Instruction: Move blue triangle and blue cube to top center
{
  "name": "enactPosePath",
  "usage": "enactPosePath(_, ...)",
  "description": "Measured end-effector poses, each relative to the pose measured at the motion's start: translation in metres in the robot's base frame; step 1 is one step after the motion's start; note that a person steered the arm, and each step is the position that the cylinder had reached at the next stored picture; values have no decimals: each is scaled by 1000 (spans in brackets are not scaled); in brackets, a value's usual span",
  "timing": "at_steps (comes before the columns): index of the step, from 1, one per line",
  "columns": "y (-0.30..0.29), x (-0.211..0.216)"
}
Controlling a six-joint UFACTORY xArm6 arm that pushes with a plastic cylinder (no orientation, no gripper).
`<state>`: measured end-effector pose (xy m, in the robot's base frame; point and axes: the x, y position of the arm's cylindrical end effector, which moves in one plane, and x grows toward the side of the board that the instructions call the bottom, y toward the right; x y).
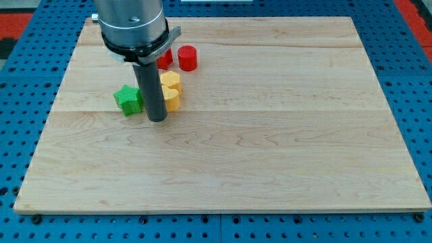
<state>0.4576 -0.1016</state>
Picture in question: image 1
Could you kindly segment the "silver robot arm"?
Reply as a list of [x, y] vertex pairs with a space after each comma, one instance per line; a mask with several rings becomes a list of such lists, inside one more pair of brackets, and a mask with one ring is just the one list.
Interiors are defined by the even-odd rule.
[[94, 0], [106, 47], [125, 62], [156, 62], [181, 34], [170, 28], [161, 0]]

